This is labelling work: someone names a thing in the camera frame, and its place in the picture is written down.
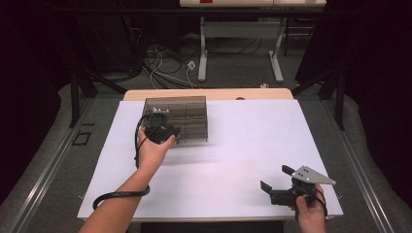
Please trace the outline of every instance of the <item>camera mount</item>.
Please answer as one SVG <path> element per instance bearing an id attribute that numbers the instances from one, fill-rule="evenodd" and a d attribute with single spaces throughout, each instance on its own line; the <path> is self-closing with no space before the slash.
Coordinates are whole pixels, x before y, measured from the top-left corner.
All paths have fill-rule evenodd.
<path id="1" fill-rule="evenodd" d="M 292 177 L 292 188 L 288 190 L 273 190 L 270 185 L 260 181 L 260 188 L 269 194 L 271 204 L 279 206 L 295 206 L 295 219 L 297 220 L 298 208 L 296 207 L 296 198 L 303 195 L 308 205 L 312 204 L 314 201 L 318 201 L 324 207 L 325 216 L 327 216 L 326 199 L 315 187 L 315 183 L 335 185 L 336 181 L 307 166 L 302 166 L 295 171 L 294 169 L 283 165 L 282 171 Z M 317 197 L 318 192 L 323 196 L 323 201 Z"/>

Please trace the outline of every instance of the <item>table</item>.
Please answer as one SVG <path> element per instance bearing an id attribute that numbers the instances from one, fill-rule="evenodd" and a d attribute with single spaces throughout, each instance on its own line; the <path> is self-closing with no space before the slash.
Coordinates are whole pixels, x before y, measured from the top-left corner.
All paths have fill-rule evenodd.
<path id="1" fill-rule="evenodd" d="M 326 4 L 326 0 L 181 0 L 181 7 L 190 8 L 319 8 Z M 270 63 L 276 83 L 284 81 L 279 66 L 278 54 L 284 35 L 285 26 L 283 19 L 273 22 L 236 22 L 236 21 L 205 21 L 200 18 L 200 63 L 198 80 L 206 81 L 207 50 L 206 38 L 232 37 L 232 38 L 274 38 L 274 50 L 269 51 Z"/>
<path id="2" fill-rule="evenodd" d="M 131 90 L 120 102 L 78 217 L 94 199 L 115 190 L 134 167 L 133 135 L 147 97 L 205 95 L 209 139 L 175 147 L 151 181 L 133 220 L 143 222 L 245 221 L 294 218 L 272 206 L 260 180 L 289 189 L 281 171 L 307 165 L 327 175 L 296 100 L 286 89 Z M 333 187 L 323 185 L 329 216 L 343 215 Z"/>

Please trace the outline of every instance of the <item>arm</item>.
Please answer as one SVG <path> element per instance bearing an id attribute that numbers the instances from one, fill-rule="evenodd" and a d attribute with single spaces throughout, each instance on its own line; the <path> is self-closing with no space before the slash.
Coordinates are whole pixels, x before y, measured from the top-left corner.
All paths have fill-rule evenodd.
<path id="1" fill-rule="evenodd" d="M 145 130 L 138 132 L 139 144 L 146 138 Z M 161 145 L 147 139 L 139 150 L 139 168 L 116 191 L 143 191 L 172 147 L 171 136 Z M 104 201 L 88 218 L 80 232 L 125 232 L 140 203 L 141 197 L 113 198 Z"/>
<path id="2" fill-rule="evenodd" d="M 320 185 L 316 184 L 316 188 L 324 193 Z M 323 200 L 320 193 L 316 195 Z M 299 196 L 296 198 L 296 206 L 299 209 L 299 226 L 303 233 L 326 233 L 325 213 L 321 203 L 314 201 L 310 206 L 307 206 L 305 198 Z"/>

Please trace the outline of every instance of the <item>black strap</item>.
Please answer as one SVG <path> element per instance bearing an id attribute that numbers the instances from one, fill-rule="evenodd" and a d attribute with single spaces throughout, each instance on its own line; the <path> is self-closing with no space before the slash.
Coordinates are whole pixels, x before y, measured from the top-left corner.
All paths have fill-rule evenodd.
<path id="1" fill-rule="evenodd" d="M 148 186 L 144 191 L 126 191 L 126 192 L 109 192 L 103 194 L 96 198 L 93 202 L 93 210 L 97 209 L 97 206 L 100 202 L 112 199 L 112 198 L 120 198 L 120 197 L 142 197 L 147 195 L 151 191 L 151 188 Z"/>

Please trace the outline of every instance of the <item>floor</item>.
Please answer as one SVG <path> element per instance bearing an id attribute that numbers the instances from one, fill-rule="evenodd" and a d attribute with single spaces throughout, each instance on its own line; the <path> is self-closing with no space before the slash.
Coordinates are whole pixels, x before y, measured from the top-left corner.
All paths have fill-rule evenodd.
<path id="1" fill-rule="evenodd" d="M 170 73 L 168 75 L 175 79 L 203 88 L 260 88 L 262 84 L 268 84 L 270 88 L 294 88 L 297 83 L 293 77 L 308 40 L 290 38 L 288 56 L 279 57 L 285 77 L 283 83 L 274 82 L 267 54 L 274 48 L 270 40 L 261 43 L 259 39 L 209 41 L 207 81 L 204 83 L 196 79 L 197 67 L 187 71 L 186 65 L 191 60 L 198 64 L 198 50 L 193 49 L 196 44 L 186 44 L 182 54 L 162 50 L 150 62 L 153 69 L 157 64 L 157 70 L 162 73 Z M 143 71 L 119 85 L 128 89 L 161 88 L 151 74 Z M 106 74 L 110 79 L 122 75 Z M 62 103 L 54 126 L 0 208 L 0 232 L 73 232 L 82 226 L 83 222 L 76 218 L 77 211 L 122 98 L 101 83 L 95 83 L 95 86 L 99 94 L 92 99 L 81 98 L 82 116 L 73 128 L 68 127 L 71 120 L 70 86 L 59 91 Z M 356 103 L 350 98 L 345 99 L 346 130 L 341 131 L 333 120 L 333 99 L 320 101 L 316 95 L 319 88 L 312 86 L 295 98 L 305 114 L 329 175 L 339 183 L 335 189 L 342 196 L 344 216 L 330 220 L 327 231 L 408 232 L 412 229 L 411 211 L 392 192 L 368 154 Z M 78 132 L 90 133 L 86 146 L 73 145 Z M 139 223 L 132 223 L 129 232 L 139 232 L 139 228 Z M 284 230 L 299 232 L 293 220 L 285 222 Z"/>

